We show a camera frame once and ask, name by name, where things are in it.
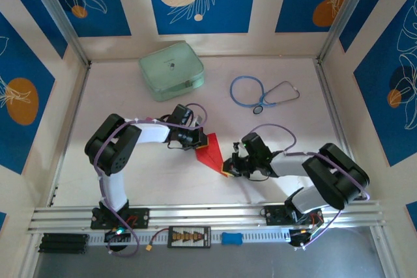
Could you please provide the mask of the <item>black ribbed block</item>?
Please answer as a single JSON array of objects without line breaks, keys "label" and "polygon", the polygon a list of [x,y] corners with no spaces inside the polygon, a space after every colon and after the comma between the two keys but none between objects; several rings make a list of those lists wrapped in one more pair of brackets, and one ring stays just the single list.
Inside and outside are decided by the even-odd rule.
[{"label": "black ribbed block", "polygon": [[38,247],[39,253],[84,254],[89,235],[67,233],[44,233]]}]

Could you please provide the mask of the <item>black power distribution board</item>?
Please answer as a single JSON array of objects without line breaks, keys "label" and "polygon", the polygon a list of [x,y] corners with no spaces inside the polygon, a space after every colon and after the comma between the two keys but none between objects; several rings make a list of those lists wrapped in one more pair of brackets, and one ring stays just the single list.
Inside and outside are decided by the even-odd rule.
[{"label": "black power distribution board", "polygon": [[168,248],[211,247],[211,228],[206,226],[170,226],[168,230]]}]

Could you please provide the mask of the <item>aluminium mounting rail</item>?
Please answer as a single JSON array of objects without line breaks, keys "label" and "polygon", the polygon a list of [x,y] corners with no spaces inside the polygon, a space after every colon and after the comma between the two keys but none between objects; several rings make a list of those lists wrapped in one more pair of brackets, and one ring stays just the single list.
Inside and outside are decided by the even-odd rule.
[{"label": "aluminium mounting rail", "polygon": [[[289,242],[289,226],[268,226],[260,215],[262,207],[269,204],[214,204],[212,206],[133,206],[148,208],[147,229],[134,229],[138,241],[132,235],[119,241],[121,245],[146,245],[152,235],[170,226],[206,226],[211,228],[211,242],[219,243],[223,232],[239,232],[245,242]],[[91,229],[92,208],[51,207],[35,209],[28,227],[30,234],[86,233],[90,243],[102,244],[104,234],[110,230]],[[322,208],[324,225],[317,231],[333,227],[377,227],[385,224],[379,204],[375,201],[354,201],[342,212],[329,206]],[[164,244],[168,231],[159,234],[154,243]]]}]

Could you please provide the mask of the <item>aluminium corner post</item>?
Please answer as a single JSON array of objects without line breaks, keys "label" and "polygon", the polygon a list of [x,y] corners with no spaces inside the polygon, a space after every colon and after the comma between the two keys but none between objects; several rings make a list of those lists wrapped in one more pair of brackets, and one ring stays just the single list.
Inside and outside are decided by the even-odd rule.
[{"label": "aluminium corner post", "polygon": [[330,30],[322,45],[322,48],[319,51],[319,54],[316,58],[319,65],[322,65],[331,52],[332,47],[338,41],[341,33],[343,32],[347,22],[351,18],[357,4],[360,0],[344,0]]},{"label": "aluminium corner post", "polygon": [[79,59],[84,69],[90,68],[91,62],[84,52],[79,37],[73,28],[68,16],[63,10],[59,0],[41,0],[45,6],[48,14],[56,24],[62,36],[65,38],[68,45],[72,48],[76,57]]}]

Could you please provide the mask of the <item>yellow connector lead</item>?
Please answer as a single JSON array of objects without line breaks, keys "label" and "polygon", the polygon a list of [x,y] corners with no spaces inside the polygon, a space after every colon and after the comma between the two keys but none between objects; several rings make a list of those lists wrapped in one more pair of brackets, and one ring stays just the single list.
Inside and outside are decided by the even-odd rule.
[{"label": "yellow connector lead", "polygon": [[152,245],[153,245],[153,242],[154,242],[154,240],[156,239],[156,237],[157,237],[159,234],[161,234],[162,232],[165,232],[165,231],[168,231],[168,230],[169,230],[168,228],[164,228],[164,229],[160,229],[159,231],[155,232],[155,233],[152,235],[152,237],[151,237],[151,239],[150,239],[149,243],[148,243],[148,244],[147,244],[147,246],[146,246],[146,251],[151,251],[151,250],[152,250]]}]

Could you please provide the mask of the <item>aluminium side rail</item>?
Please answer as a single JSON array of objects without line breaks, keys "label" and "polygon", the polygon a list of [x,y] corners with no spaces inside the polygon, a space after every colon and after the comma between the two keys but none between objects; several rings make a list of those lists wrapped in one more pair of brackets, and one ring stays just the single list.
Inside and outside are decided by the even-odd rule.
[{"label": "aluminium side rail", "polygon": [[68,108],[66,110],[65,119],[63,121],[59,140],[55,149],[53,162],[51,164],[51,174],[53,174],[53,176],[50,184],[50,190],[45,201],[46,207],[53,206],[54,204],[55,194],[59,186],[59,177],[61,175],[63,162],[70,144],[72,131],[74,129],[74,123],[76,121],[79,107],[83,98],[83,93],[87,84],[90,69],[91,63],[87,65],[86,69],[81,71],[81,73],[77,76],[76,82],[74,84],[74,90],[71,94]]},{"label": "aluminium side rail", "polygon": [[341,122],[338,117],[338,112],[336,110],[336,105],[334,103],[332,94],[330,92],[330,87],[326,80],[322,66],[317,60],[314,60],[315,70],[319,83],[323,92],[324,100],[330,115],[330,120],[336,135],[337,143],[336,144],[325,144],[325,148],[329,148],[329,151],[324,151],[324,158],[330,162],[330,166],[336,166],[336,177],[339,182],[345,187],[353,185],[353,188],[357,191],[356,197],[351,197],[346,204],[351,203],[352,201],[361,201],[364,200],[362,192],[357,188],[353,183],[353,179],[347,176],[347,173],[343,171],[343,161],[347,161],[351,156],[351,151],[347,145],[345,134],[341,126]]}]

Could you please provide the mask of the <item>mint green zip pouch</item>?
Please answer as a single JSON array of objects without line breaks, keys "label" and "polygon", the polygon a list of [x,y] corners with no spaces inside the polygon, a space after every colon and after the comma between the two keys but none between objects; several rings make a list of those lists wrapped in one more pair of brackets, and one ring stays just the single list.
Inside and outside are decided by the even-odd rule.
[{"label": "mint green zip pouch", "polygon": [[192,92],[205,82],[203,63],[186,42],[140,58],[139,68],[152,99],[157,102]]}]

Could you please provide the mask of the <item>blue foam block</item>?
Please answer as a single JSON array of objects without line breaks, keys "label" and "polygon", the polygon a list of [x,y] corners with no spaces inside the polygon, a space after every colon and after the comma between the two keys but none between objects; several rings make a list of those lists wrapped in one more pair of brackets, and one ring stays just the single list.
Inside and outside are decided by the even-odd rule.
[{"label": "blue foam block", "polygon": [[221,235],[222,245],[242,245],[243,244],[243,234],[242,233],[230,233],[223,232]]}]

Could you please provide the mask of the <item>red paper sheet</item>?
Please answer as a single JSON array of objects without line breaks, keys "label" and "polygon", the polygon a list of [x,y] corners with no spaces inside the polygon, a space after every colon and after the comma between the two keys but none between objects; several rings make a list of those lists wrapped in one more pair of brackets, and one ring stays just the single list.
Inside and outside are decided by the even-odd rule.
[{"label": "red paper sheet", "polygon": [[216,171],[217,173],[228,177],[229,174],[223,170],[223,157],[220,150],[218,138],[215,133],[207,135],[207,144],[195,150],[196,158],[199,162]]}]

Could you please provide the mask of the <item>blue stethoscope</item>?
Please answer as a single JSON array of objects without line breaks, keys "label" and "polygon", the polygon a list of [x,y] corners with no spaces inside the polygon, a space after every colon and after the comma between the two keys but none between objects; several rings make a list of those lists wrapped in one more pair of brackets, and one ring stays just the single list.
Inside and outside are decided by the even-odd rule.
[{"label": "blue stethoscope", "polygon": [[[258,102],[255,102],[253,104],[244,104],[244,103],[238,101],[235,98],[235,96],[233,94],[234,86],[237,83],[237,81],[242,80],[242,79],[249,79],[249,80],[252,80],[252,81],[255,81],[256,83],[258,83],[258,85],[260,86],[260,89],[261,89],[261,96],[259,97]],[[266,97],[273,90],[277,89],[281,85],[289,85],[292,88],[292,90],[295,91],[296,96],[293,97],[293,98],[288,98],[286,100],[282,100],[282,101],[278,101],[278,102],[268,102],[266,100]],[[275,85],[274,87],[272,87],[271,89],[265,90],[265,87],[264,87],[262,81],[259,80],[258,78],[253,77],[253,76],[237,76],[236,78],[234,78],[234,80],[232,80],[232,82],[230,84],[230,87],[229,87],[229,95],[230,95],[232,101],[234,101],[234,103],[236,103],[238,106],[245,107],[245,108],[251,108],[254,115],[259,115],[259,114],[261,114],[264,111],[264,108],[266,108],[266,107],[276,107],[277,105],[284,104],[284,103],[291,102],[291,101],[294,101],[294,100],[299,99],[300,92],[289,81],[282,81],[282,82],[278,83],[277,85]]]}]

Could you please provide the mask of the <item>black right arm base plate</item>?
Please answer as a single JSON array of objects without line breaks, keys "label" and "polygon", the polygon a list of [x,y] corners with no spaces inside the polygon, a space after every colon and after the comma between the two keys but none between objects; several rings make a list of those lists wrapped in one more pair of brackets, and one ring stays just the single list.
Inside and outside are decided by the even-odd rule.
[{"label": "black right arm base plate", "polygon": [[266,219],[266,224],[268,226],[321,226],[324,224],[324,219],[321,213],[321,210],[312,210],[303,214],[290,206],[268,205],[263,207],[261,215]]}]

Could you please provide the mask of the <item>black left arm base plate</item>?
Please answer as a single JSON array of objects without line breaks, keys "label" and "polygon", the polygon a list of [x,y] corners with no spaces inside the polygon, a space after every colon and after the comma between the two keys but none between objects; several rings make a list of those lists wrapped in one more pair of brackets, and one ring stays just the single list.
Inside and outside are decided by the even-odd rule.
[{"label": "black left arm base plate", "polygon": [[[124,208],[118,213],[133,229],[147,229],[149,224],[148,208]],[[126,227],[112,212],[106,207],[93,208],[91,219],[91,229],[93,230],[110,230],[116,227]]]}]

